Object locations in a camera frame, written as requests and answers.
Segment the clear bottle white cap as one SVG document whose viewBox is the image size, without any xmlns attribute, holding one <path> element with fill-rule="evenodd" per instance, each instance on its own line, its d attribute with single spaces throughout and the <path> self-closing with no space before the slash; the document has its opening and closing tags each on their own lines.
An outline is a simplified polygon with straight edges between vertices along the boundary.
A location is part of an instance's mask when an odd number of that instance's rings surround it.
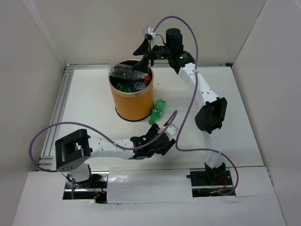
<svg viewBox="0 0 301 226">
<path fill-rule="evenodd" d="M 140 80 L 148 76 L 148 73 L 143 73 L 134 70 L 132 66 L 125 64 L 115 64 L 108 69 L 109 76 L 126 80 Z"/>
</svg>

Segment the red label water bottle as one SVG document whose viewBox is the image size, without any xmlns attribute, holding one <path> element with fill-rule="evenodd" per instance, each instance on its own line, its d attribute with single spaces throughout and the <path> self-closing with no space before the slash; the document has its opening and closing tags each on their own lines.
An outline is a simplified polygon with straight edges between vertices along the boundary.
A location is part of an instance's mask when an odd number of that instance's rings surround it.
<svg viewBox="0 0 301 226">
<path fill-rule="evenodd" d="M 150 76 L 145 76 L 144 77 L 144 82 L 147 83 L 147 84 L 150 83 L 151 82 L 151 77 Z"/>
</svg>

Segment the blue label water bottle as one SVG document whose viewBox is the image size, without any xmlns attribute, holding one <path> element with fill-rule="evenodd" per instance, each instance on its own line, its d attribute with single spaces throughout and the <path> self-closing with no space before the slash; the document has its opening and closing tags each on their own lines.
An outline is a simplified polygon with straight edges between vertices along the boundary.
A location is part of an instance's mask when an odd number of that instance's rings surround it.
<svg viewBox="0 0 301 226">
<path fill-rule="evenodd" d="M 144 90 L 145 88 L 146 88 L 146 85 L 145 85 L 144 82 L 137 81 L 137 82 L 134 83 L 132 91 L 133 92 L 139 92 L 139 91 Z"/>
</svg>

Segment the green plastic bottle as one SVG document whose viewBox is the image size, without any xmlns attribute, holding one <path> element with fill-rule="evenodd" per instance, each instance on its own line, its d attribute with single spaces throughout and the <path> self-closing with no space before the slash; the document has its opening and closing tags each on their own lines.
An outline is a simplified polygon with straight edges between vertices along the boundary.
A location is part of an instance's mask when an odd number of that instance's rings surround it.
<svg viewBox="0 0 301 226">
<path fill-rule="evenodd" d="M 157 99 L 153 109 L 150 113 L 149 124 L 153 125 L 156 123 L 162 116 L 164 108 L 166 106 L 166 101 L 163 99 Z"/>
<path fill-rule="evenodd" d="M 119 82 L 115 85 L 115 88 L 118 91 L 124 92 L 124 93 L 131 93 L 132 92 L 131 88 L 128 85 L 123 84 L 123 83 L 119 83 Z"/>
</svg>

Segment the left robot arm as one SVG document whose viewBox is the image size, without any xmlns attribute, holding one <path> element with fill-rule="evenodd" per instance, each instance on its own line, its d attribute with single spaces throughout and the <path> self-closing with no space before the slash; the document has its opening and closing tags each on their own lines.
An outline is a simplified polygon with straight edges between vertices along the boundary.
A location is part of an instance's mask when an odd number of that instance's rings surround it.
<svg viewBox="0 0 301 226">
<path fill-rule="evenodd" d="M 153 124 L 148 132 L 140 137 L 118 140 L 112 144 L 105 138 L 88 135 L 86 129 L 79 129 L 55 142 L 56 170 L 67 172 L 70 180 L 80 188 L 88 188 L 94 181 L 91 167 L 85 163 L 91 158 L 120 158 L 143 160 L 155 154 L 164 156 L 175 144 L 172 136 L 177 127 L 170 125 L 163 129 Z"/>
</svg>

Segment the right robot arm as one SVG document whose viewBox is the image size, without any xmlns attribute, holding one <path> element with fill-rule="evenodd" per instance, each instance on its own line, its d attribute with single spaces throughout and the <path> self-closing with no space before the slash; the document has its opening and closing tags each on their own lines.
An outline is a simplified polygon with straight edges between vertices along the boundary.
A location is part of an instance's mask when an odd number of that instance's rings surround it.
<svg viewBox="0 0 301 226">
<path fill-rule="evenodd" d="M 211 184 L 217 184 L 226 171 L 221 157 L 220 129 L 225 118 L 227 100 L 220 98 L 207 84 L 197 70 L 195 59 L 184 50 L 181 31 L 171 28 L 166 31 L 166 41 L 162 46 L 154 44 L 155 30 L 146 27 L 143 43 L 134 51 L 135 56 L 142 56 L 141 61 L 133 67 L 135 71 L 148 72 L 155 60 L 167 60 L 188 87 L 193 91 L 193 100 L 197 100 L 200 110 L 195 116 L 195 123 L 203 132 L 205 147 L 212 150 L 205 161 L 205 179 Z"/>
</svg>

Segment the orange cylindrical bin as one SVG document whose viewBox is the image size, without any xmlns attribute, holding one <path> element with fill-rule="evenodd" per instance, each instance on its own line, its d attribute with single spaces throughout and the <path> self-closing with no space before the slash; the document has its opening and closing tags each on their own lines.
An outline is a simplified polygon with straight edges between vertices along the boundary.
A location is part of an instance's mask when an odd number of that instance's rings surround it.
<svg viewBox="0 0 301 226">
<path fill-rule="evenodd" d="M 151 68 L 149 68 L 148 75 L 151 77 L 151 82 L 146 85 L 146 88 L 142 91 L 132 91 L 131 93 L 120 92 L 115 88 L 115 85 L 118 82 L 123 83 L 128 85 L 132 90 L 134 83 L 137 81 L 144 82 L 143 79 L 133 81 L 109 76 L 109 85 L 115 104 L 115 111 L 120 118 L 136 122 L 142 121 L 150 115 L 154 106 L 154 74 Z"/>
</svg>

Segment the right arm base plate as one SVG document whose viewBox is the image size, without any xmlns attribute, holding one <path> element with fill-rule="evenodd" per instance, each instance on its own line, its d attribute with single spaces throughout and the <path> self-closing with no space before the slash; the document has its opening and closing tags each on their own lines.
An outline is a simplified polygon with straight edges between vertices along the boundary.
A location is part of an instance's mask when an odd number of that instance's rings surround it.
<svg viewBox="0 0 301 226">
<path fill-rule="evenodd" d="M 233 189 L 233 181 L 229 170 L 215 179 L 208 179 L 204 169 L 191 170 L 186 178 L 191 182 L 194 198 L 222 196 Z"/>
</svg>

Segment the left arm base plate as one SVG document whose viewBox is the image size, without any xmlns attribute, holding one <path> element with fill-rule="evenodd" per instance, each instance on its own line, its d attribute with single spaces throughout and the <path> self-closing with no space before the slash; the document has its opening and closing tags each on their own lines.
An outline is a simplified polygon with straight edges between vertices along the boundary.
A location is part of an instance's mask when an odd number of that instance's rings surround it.
<svg viewBox="0 0 301 226">
<path fill-rule="evenodd" d="M 108 172 L 92 172 L 86 182 L 72 183 L 71 174 L 64 175 L 66 181 L 63 200 L 92 200 L 94 203 L 107 204 Z"/>
</svg>

